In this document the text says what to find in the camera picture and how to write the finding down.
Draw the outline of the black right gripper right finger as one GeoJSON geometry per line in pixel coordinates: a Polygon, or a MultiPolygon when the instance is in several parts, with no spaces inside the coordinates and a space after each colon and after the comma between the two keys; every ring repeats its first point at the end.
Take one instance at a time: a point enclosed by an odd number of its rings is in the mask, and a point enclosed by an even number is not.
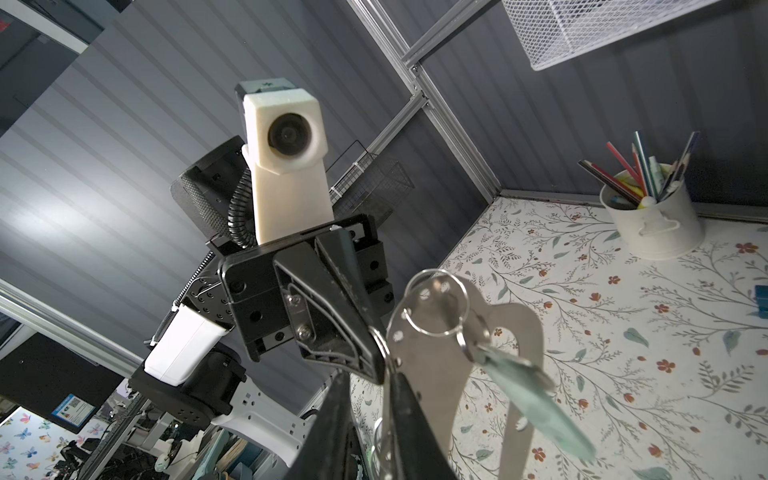
{"type": "Polygon", "coordinates": [[[396,478],[456,480],[403,373],[392,377],[389,393],[396,478]]]}

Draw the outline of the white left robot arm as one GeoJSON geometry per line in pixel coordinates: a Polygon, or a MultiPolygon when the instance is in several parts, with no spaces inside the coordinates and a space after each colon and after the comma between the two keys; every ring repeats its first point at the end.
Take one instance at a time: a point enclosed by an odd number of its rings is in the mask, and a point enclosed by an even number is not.
{"type": "Polygon", "coordinates": [[[299,417],[257,387],[223,344],[228,333],[253,360],[294,340],[308,362],[385,378],[376,338],[394,300],[383,246],[371,216],[335,218],[325,153],[301,137],[233,137],[172,183],[209,251],[130,380],[182,422],[228,430],[286,464],[346,430],[349,383],[332,384],[317,419],[299,417]]]}

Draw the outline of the silver metal carabiner key holder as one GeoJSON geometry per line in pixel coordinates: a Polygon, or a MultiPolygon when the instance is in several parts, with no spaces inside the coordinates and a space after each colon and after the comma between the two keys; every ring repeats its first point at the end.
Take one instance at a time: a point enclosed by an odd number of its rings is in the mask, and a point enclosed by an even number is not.
{"type": "Polygon", "coordinates": [[[425,269],[414,275],[381,342],[388,373],[372,447],[380,478],[397,479],[389,393],[396,373],[408,379],[448,462],[459,403],[478,366],[457,343],[456,334],[464,328],[472,339],[490,345],[492,329],[507,329],[517,340],[522,358],[540,368],[543,364],[544,333],[533,310],[521,304],[489,305],[470,281],[443,269],[425,269]]]}

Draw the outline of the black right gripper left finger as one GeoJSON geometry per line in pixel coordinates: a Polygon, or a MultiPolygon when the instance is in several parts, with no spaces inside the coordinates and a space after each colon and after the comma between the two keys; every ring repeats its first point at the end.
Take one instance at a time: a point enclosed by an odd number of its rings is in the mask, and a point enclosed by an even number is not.
{"type": "Polygon", "coordinates": [[[336,375],[287,480],[360,478],[359,444],[352,421],[350,377],[336,375]]]}

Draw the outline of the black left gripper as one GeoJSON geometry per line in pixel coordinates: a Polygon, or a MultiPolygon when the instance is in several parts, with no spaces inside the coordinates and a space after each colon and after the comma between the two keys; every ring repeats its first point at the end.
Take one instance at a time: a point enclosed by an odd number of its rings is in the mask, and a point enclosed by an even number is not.
{"type": "Polygon", "coordinates": [[[392,311],[394,291],[373,216],[356,214],[233,253],[218,274],[251,360],[294,337],[310,363],[384,381],[374,335],[392,311]]]}

